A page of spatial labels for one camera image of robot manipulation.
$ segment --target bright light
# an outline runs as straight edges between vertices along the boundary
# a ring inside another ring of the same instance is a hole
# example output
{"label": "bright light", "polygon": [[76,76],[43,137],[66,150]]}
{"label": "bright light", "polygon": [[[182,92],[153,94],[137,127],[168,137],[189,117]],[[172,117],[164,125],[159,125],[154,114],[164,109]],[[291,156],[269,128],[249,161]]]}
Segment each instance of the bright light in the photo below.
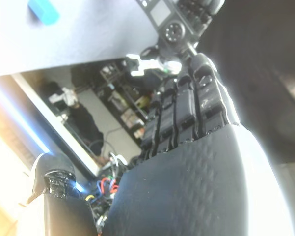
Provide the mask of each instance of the bright light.
{"label": "bright light", "polygon": [[32,130],[32,128],[28,125],[22,115],[15,109],[15,107],[11,104],[8,98],[3,94],[0,89],[0,103],[6,108],[6,111],[10,113],[11,117],[21,126],[37,143],[37,145],[42,149],[44,153],[50,152],[50,150],[46,147],[46,145],[41,141],[41,139],[37,136],[37,134]]}
{"label": "bright light", "polygon": [[83,188],[82,186],[80,186],[78,182],[75,182],[75,187],[76,187],[77,190],[79,190],[80,192],[84,192],[84,188]]}

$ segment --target blue block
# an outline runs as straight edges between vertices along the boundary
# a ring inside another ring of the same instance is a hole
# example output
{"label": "blue block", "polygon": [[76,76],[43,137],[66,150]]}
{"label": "blue block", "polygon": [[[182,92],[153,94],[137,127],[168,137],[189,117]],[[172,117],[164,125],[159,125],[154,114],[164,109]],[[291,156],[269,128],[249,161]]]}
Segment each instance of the blue block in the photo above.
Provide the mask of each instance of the blue block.
{"label": "blue block", "polygon": [[49,0],[29,0],[28,6],[45,25],[55,23],[60,17]]}

